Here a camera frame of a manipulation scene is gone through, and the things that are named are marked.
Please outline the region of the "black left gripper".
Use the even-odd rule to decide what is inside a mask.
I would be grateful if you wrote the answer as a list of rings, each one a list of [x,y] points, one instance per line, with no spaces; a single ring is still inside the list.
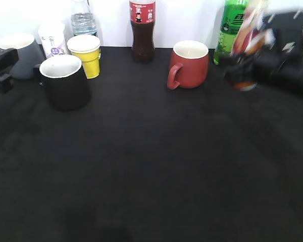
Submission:
[[[18,62],[18,52],[15,48],[0,51],[0,93],[13,89],[13,78],[10,70]]]

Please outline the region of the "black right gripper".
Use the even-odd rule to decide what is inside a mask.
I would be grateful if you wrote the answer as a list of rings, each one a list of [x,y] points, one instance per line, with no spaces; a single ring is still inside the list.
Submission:
[[[263,47],[255,55],[221,54],[219,65],[228,82],[245,82],[252,74],[252,78],[259,83],[285,85],[287,80],[282,76],[281,70],[287,59],[283,53]]]

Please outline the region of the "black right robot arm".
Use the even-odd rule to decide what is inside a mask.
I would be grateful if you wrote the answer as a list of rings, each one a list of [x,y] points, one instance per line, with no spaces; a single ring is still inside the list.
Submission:
[[[264,46],[250,55],[222,54],[219,65],[224,79],[240,91],[264,84],[303,98],[303,56],[286,57]]]

